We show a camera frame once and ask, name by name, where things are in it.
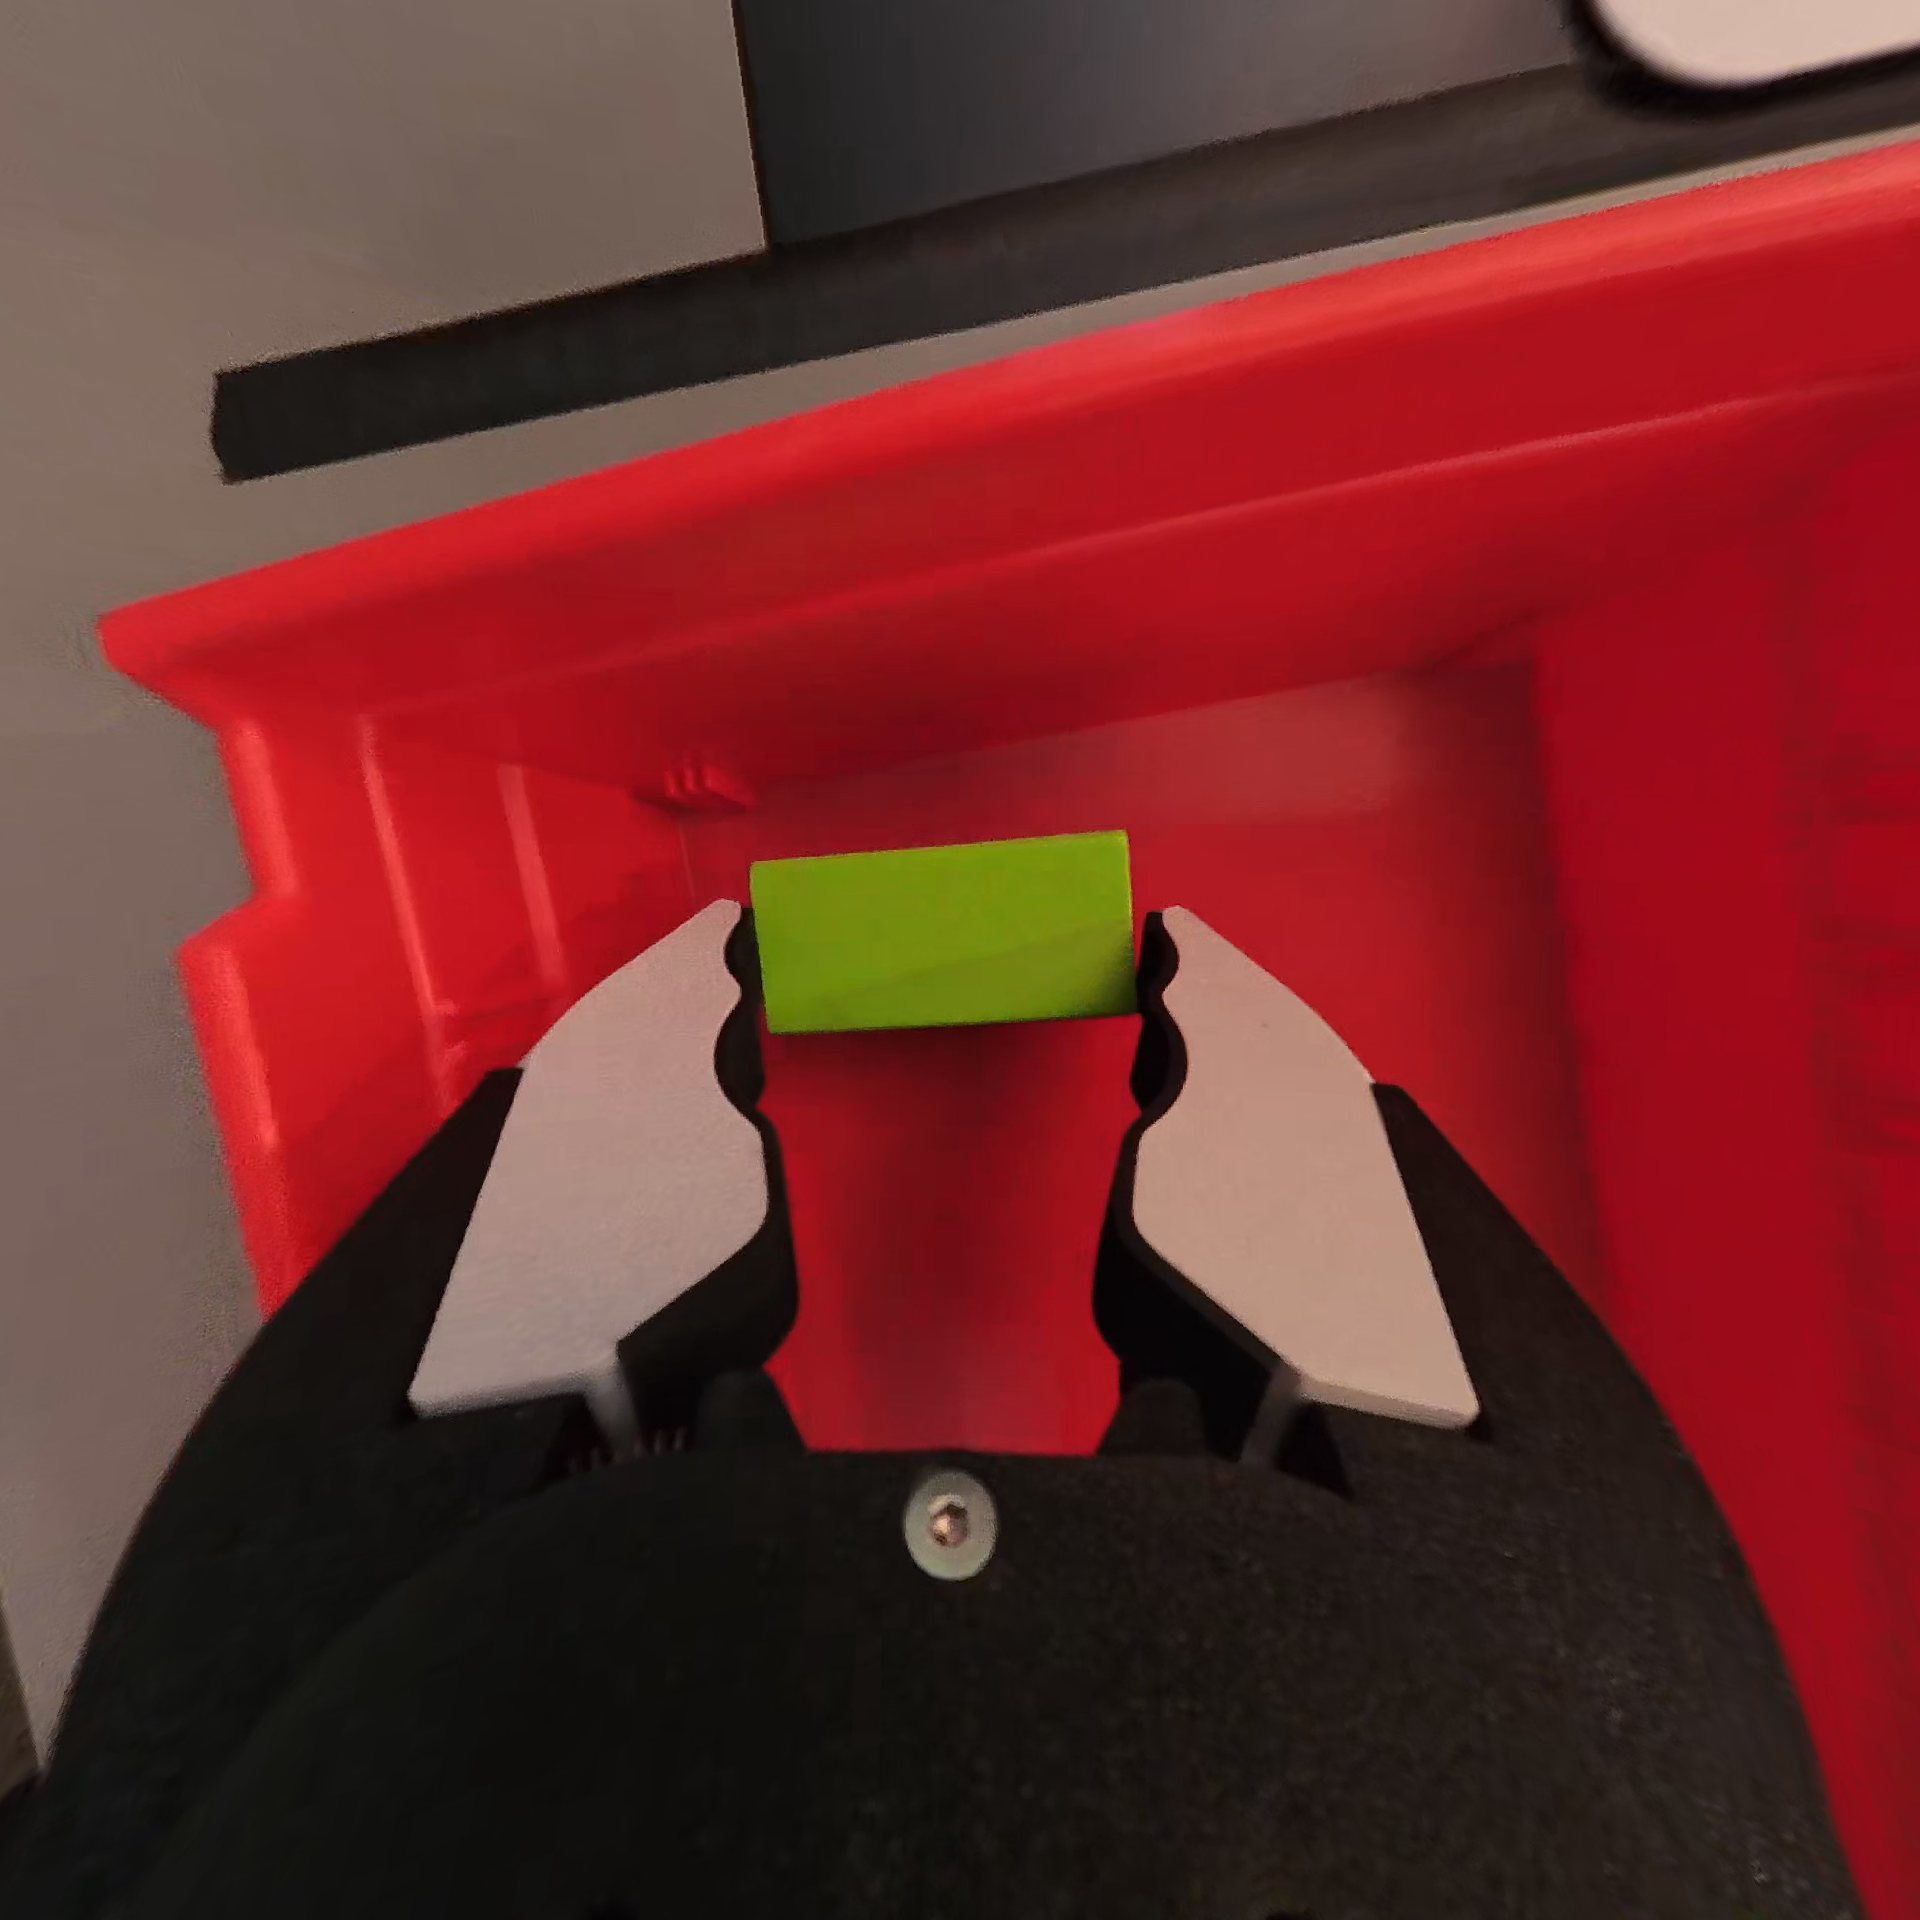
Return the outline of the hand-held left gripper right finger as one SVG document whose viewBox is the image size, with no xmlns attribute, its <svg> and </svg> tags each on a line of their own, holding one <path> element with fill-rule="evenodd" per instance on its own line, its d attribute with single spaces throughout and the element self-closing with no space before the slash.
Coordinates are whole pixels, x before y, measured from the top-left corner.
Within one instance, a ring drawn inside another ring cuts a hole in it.
<svg viewBox="0 0 1920 1920">
<path fill-rule="evenodd" d="M 1430 1431 L 1482 1415 L 1382 1086 L 1282 977 L 1190 908 L 1139 949 L 1135 1122 L 1090 1280 L 1117 1447 L 1180 1397 L 1211 1455 L 1282 1455 L 1307 1410 Z"/>
</svg>

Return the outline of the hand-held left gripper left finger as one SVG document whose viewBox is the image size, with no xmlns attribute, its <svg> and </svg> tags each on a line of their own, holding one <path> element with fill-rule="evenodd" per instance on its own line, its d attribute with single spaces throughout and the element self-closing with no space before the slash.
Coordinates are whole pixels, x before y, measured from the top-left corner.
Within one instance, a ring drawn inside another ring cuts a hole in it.
<svg viewBox="0 0 1920 1920">
<path fill-rule="evenodd" d="M 577 1397 L 614 1449 L 691 1439 L 707 1387 L 798 1319 L 762 1095 L 753 917 L 714 901 L 522 1057 L 411 1410 Z"/>
</svg>

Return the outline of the green wooden block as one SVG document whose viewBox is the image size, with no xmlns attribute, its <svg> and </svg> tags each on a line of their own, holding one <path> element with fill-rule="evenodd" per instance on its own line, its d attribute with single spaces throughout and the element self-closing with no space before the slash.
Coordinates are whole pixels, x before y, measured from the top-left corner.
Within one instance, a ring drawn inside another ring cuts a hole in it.
<svg viewBox="0 0 1920 1920">
<path fill-rule="evenodd" d="M 778 1035 L 1117 1018 L 1139 1009 L 1123 829 L 749 868 Z"/>
</svg>

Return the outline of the red plastic bin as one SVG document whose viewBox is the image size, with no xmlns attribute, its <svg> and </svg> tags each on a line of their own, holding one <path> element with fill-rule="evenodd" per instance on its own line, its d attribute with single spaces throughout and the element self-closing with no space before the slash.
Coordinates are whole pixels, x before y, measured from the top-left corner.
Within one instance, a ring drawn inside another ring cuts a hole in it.
<svg viewBox="0 0 1920 1920">
<path fill-rule="evenodd" d="M 11 1908 L 1916 1917 L 1916 144 L 101 638 L 253 866 L 180 960 L 266 1326 Z M 1190 908 L 1382 1086 L 1476 1428 L 1107 1447 L 1139 1009 L 766 1002 L 782 1350 L 667 1447 L 411 1410 L 604 975 L 759 859 L 1112 829 L 1135 949 Z"/>
</svg>

